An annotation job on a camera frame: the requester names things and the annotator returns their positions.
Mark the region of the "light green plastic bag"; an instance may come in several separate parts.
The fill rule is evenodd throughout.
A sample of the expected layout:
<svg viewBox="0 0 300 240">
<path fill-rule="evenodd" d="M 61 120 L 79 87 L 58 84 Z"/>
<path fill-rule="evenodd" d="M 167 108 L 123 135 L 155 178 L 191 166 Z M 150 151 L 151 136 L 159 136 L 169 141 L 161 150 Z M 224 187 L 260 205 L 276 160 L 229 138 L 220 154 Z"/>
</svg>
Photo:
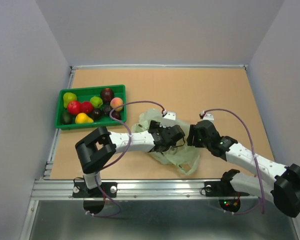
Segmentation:
<svg viewBox="0 0 300 240">
<path fill-rule="evenodd" d="M 162 122 L 163 117 L 158 109 L 149 108 L 141 113 L 138 122 L 131 126 L 131 132 L 139 133 L 149 130 L 151 120 Z M 180 140 L 176 148 L 171 147 L 163 153 L 151 152 L 148 155 L 163 165 L 174 165 L 184 175 L 192 175 L 198 169 L 201 154 L 198 149 L 182 145 L 182 143 L 183 141 Z"/>
</svg>

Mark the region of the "dark maroon plum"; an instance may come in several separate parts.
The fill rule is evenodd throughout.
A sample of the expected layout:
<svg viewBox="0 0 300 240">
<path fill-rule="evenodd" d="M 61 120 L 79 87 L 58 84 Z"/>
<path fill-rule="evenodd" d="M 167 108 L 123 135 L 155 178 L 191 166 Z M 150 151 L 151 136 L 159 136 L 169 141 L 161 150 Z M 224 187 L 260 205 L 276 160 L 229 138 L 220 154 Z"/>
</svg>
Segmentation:
<svg viewBox="0 0 300 240">
<path fill-rule="evenodd" d="M 113 111 L 111 116 L 114 118 L 114 119 L 117 119 L 117 120 L 121 120 L 122 117 L 121 117 L 121 113 L 118 112 L 118 111 Z"/>
</svg>

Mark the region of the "dark purple mangosteen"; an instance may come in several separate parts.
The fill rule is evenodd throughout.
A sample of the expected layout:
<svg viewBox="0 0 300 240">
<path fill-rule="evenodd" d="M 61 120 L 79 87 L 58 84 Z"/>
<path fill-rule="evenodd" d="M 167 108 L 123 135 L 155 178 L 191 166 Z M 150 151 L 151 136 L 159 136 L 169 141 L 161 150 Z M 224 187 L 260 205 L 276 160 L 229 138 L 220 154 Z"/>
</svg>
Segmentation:
<svg viewBox="0 0 300 240">
<path fill-rule="evenodd" d="M 109 116 L 110 115 L 110 112 L 113 108 L 110 106 L 110 105 L 105 105 L 103 108 L 102 108 L 102 112 L 105 116 Z"/>
</svg>

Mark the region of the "light green wrinkled fruit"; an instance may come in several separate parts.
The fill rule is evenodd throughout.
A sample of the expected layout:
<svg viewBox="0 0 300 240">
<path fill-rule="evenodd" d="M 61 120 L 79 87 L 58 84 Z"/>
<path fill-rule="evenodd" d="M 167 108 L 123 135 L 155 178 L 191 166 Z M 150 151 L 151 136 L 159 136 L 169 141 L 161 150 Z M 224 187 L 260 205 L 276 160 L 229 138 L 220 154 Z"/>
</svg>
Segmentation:
<svg viewBox="0 0 300 240">
<path fill-rule="evenodd" d="M 103 105 L 103 100 L 99 96 L 93 96 L 89 102 L 94 108 L 100 108 Z"/>
</svg>

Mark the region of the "red orange pomegranate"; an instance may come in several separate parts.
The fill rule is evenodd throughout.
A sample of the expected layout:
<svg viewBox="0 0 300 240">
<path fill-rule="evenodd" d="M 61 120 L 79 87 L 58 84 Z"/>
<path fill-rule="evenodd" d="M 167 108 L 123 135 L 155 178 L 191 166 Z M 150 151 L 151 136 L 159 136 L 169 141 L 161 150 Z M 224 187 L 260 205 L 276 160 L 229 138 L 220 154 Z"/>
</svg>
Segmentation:
<svg viewBox="0 0 300 240">
<path fill-rule="evenodd" d="M 89 101 L 84 101 L 80 105 L 80 111 L 85 114 L 89 114 L 93 111 L 94 106 Z"/>
</svg>

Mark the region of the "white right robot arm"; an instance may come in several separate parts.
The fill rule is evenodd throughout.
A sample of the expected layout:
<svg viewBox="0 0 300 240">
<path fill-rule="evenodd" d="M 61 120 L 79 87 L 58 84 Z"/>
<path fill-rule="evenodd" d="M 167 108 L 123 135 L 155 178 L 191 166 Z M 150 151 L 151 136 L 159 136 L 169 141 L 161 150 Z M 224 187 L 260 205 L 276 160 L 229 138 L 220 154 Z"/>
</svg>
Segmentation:
<svg viewBox="0 0 300 240">
<path fill-rule="evenodd" d="M 255 177 L 237 170 L 225 172 L 220 189 L 225 195 L 243 192 L 272 202 L 288 217 L 300 213 L 300 166 L 286 166 L 254 154 L 251 149 L 230 136 L 221 136 L 209 120 L 199 121 L 189 127 L 188 146 L 205 148 L 213 156 L 240 166 Z"/>
</svg>

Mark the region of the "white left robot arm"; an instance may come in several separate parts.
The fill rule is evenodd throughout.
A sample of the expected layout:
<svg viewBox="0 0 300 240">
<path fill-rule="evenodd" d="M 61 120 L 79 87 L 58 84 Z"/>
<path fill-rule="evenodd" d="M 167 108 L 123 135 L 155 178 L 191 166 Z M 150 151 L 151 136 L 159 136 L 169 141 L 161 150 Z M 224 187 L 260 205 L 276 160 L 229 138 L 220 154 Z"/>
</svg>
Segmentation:
<svg viewBox="0 0 300 240">
<path fill-rule="evenodd" d="M 113 155 L 120 154 L 122 157 L 126 152 L 164 153 L 175 148 L 180 140 L 185 140 L 185 133 L 179 125 L 161 126 L 154 120 L 150 122 L 149 129 L 135 133 L 112 132 L 105 126 L 96 128 L 75 144 L 85 193 L 90 197 L 101 193 L 100 171 Z"/>
</svg>

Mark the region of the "peach fruit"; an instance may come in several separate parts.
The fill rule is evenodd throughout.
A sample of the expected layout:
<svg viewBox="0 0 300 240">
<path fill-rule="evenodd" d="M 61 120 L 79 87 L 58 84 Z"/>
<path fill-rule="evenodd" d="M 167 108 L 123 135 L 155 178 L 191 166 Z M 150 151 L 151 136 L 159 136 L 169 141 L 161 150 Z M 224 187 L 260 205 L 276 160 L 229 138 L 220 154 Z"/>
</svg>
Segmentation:
<svg viewBox="0 0 300 240">
<path fill-rule="evenodd" d="M 120 105 L 122 105 L 124 102 L 120 97 L 114 97 L 111 101 L 110 101 L 110 106 L 114 109 Z"/>
</svg>

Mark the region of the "dark red apple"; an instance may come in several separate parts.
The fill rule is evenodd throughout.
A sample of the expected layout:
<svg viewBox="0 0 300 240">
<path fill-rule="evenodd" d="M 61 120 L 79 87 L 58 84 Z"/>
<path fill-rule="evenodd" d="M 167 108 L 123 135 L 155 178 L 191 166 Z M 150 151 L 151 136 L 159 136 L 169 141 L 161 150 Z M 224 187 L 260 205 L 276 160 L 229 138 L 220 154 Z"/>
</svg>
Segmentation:
<svg viewBox="0 0 300 240">
<path fill-rule="evenodd" d="M 112 101 L 112 99 L 115 97 L 115 94 L 111 88 L 107 87 L 101 90 L 100 97 L 102 101 L 107 104 Z"/>
</svg>

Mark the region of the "bright red apple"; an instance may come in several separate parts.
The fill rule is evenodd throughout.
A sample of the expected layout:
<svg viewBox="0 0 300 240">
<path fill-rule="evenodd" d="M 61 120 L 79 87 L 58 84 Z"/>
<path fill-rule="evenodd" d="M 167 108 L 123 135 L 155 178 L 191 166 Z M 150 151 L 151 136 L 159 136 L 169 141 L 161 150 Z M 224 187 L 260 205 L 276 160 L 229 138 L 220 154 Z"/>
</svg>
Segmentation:
<svg viewBox="0 0 300 240">
<path fill-rule="evenodd" d="M 77 100 L 70 101 L 67 105 L 67 111 L 73 115 L 77 116 L 81 113 L 81 103 Z"/>
</svg>

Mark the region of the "dark green avocado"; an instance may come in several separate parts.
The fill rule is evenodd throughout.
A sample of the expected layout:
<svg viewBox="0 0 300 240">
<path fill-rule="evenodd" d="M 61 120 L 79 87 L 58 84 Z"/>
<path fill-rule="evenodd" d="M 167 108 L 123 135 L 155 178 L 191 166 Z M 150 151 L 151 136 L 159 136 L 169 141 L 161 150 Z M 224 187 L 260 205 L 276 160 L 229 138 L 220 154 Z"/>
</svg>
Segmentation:
<svg viewBox="0 0 300 240">
<path fill-rule="evenodd" d="M 73 116 L 67 110 L 64 110 L 61 113 L 60 122 L 63 125 L 70 125 L 72 123 L 72 121 L 73 121 Z"/>
</svg>

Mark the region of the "green yellow pear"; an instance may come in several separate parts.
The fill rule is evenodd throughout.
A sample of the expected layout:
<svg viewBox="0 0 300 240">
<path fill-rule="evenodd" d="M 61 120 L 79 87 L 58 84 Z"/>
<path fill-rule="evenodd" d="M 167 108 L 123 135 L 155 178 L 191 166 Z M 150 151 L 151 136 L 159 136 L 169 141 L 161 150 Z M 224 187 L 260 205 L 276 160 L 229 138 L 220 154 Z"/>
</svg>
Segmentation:
<svg viewBox="0 0 300 240">
<path fill-rule="evenodd" d="M 66 92 L 63 94 L 62 99 L 63 99 L 63 107 L 66 109 L 70 102 L 77 101 L 77 95 L 72 92 Z"/>
</svg>

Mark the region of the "aluminium mounting rail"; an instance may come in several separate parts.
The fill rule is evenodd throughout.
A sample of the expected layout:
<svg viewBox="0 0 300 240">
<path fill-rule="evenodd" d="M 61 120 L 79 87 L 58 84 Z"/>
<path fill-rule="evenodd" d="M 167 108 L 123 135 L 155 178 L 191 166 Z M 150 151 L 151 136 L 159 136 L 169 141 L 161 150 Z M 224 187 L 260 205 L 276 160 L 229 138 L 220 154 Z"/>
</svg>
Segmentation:
<svg viewBox="0 0 300 240">
<path fill-rule="evenodd" d="M 205 199 L 254 199 L 246 193 L 225 196 L 206 196 L 203 190 L 205 179 L 162 179 L 162 180 L 116 180 L 116 201 L 142 200 L 205 200 Z M 87 200 L 101 201 L 102 197 L 73 196 L 72 180 L 36 180 L 30 199 L 32 201 Z"/>
</svg>

